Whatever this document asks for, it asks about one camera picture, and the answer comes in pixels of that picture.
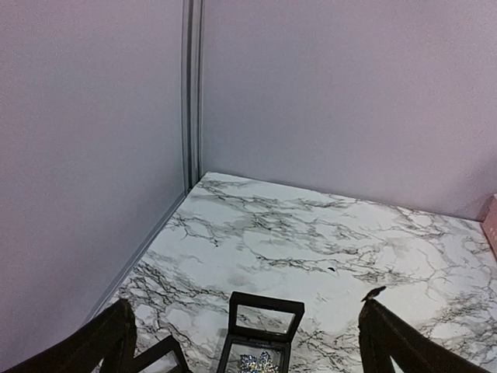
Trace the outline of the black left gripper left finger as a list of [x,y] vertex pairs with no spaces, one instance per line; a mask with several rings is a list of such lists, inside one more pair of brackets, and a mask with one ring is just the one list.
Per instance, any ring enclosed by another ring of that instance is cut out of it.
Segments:
[[120,299],[65,340],[7,371],[132,372],[136,347],[134,312]]

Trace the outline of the left aluminium corner post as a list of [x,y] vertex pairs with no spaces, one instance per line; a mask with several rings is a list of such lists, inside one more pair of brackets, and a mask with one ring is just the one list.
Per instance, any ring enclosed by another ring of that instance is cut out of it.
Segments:
[[182,161],[183,184],[189,193],[201,178],[201,83],[204,2],[182,3]]

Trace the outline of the pink perforated plastic basket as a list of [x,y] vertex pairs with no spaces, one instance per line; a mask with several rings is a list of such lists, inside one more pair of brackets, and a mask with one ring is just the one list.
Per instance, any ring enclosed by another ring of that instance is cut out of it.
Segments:
[[481,224],[494,256],[497,256],[497,199],[494,194],[488,205],[487,214]]

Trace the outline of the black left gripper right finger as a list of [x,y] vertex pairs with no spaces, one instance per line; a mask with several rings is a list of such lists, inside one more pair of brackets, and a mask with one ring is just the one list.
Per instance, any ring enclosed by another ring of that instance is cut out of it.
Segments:
[[480,372],[481,367],[423,336],[376,301],[385,286],[370,290],[359,314],[360,356],[364,372]]

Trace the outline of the black frame display box pair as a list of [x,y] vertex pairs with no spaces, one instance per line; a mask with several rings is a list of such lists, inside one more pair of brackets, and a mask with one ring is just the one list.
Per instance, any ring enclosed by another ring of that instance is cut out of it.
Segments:
[[144,371],[163,357],[172,359],[172,366],[167,368],[165,372],[191,372],[179,342],[172,335],[136,356],[133,359],[132,372]]

